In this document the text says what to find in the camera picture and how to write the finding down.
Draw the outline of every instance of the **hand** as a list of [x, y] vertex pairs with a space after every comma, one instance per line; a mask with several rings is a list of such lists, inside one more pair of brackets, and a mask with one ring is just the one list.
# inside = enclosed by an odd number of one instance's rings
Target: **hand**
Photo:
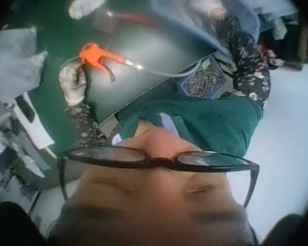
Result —
[[74, 61], [64, 66], [59, 73], [59, 82], [69, 106], [84, 100], [87, 81], [82, 63]]
[[190, 5], [194, 10], [213, 19], [222, 19], [227, 13], [221, 0], [191, 0]]
[[71, 18], [81, 19], [99, 8], [104, 2], [105, 0], [74, 0], [68, 9], [68, 12]]

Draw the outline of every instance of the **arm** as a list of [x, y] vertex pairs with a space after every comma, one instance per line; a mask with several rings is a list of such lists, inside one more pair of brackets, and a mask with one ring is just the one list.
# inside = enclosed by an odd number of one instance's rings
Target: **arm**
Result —
[[264, 108], [270, 93], [270, 73], [258, 45], [250, 34], [242, 30], [235, 17], [219, 20], [219, 37], [226, 42], [237, 71], [233, 93], [251, 98]]
[[105, 144], [107, 138], [99, 129], [98, 123], [91, 114], [90, 107], [85, 102], [68, 106], [67, 112], [77, 139], [74, 147], [91, 147]]
[[90, 107], [84, 102], [87, 81], [81, 63], [72, 62], [63, 67], [59, 73], [59, 81], [77, 139], [74, 147], [104, 145], [107, 138], [99, 129]]

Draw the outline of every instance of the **eyebrow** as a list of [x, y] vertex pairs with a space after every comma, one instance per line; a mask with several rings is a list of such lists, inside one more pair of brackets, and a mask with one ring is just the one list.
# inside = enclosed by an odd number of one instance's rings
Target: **eyebrow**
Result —
[[124, 212], [122, 210], [112, 208], [72, 205], [68, 206], [66, 214], [72, 214], [72, 216], [82, 218], [86, 217], [99, 220], [109, 220], [122, 217]]
[[247, 221], [244, 211], [196, 212], [190, 218], [198, 222], [238, 222]]

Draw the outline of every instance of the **black eyeglass frame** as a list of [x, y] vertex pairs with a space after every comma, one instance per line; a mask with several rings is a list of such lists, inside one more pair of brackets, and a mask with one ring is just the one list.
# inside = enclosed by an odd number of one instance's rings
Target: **black eyeglass frame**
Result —
[[[132, 151], [137, 151], [145, 157], [144, 160], [139, 161], [120, 161], [120, 160], [108, 160], [108, 159], [97, 159], [93, 157], [87, 157], [87, 156], [79, 156], [79, 155], [73, 155], [72, 153], [74, 151], [78, 151], [81, 149], [88, 149], [88, 148], [122, 148], [122, 149], [129, 149]], [[243, 165], [224, 165], [224, 166], [204, 166], [204, 165], [191, 165], [186, 164], [183, 162], [180, 162], [178, 160], [179, 155], [181, 154], [187, 154], [187, 153], [209, 153], [209, 154], [219, 154], [229, 157], [234, 157], [239, 160], [242, 160], [246, 162], [247, 164]], [[64, 199], [67, 199], [67, 191], [66, 191], [66, 185], [65, 185], [65, 168], [66, 168], [66, 160], [73, 160], [73, 161], [79, 161], [83, 163], [87, 163], [94, 166], [101, 166], [101, 167], [110, 167], [110, 168], [124, 168], [124, 169], [140, 169], [140, 170], [148, 170], [148, 169], [154, 169], [154, 168], [168, 168], [174, 171], [185, 171], [185, 172], [195, 172], [195, 173], [227, 173], [227, 172], [239, 172], [239, 171], [251, 171], [251, 181], [250, 181], [250, 187], [245, 199], [245, 202], [243, 206], [246, 208], [248, 203], [251, 200], [251, 197], [254, 192], [254, 188], [256, 185], [257, 177], [259, 174], [260, 166], [250, 160], [230, 155], [230, 154], [224, 154], [224, 153], [218, 153], [214, 151], [186, 151], [179, 153], [173, 160], [167, 159], [167, 158], [154, 158], [161, 160], [159, 163], [164, 163], [164, 165], [157, 165], [157, 163], [153, 163], [151, 158], [146, 152], [134, 148], [128, 148], [128, 147], [121, 147], [121, 146], [98, 146], [98, 147], [81, 147], [76, 149], [68, 150], [58, 157], [58, 174], [59, 174], [59, 184], [61, 191], [63, 193]]]

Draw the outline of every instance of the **red handle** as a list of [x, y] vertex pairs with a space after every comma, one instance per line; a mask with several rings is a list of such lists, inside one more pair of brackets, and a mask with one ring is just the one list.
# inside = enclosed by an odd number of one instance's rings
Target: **red handle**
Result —
[[120, 14], [119, 18], [122, 21], [130, 22], [130, 23], [134, 23], [134, 24], [141, 24], [141, 25], [149, 26], [149, 27], [157, 27], [158, 26], [158, 23], [155, 20], [148, 18], [144, 15]]

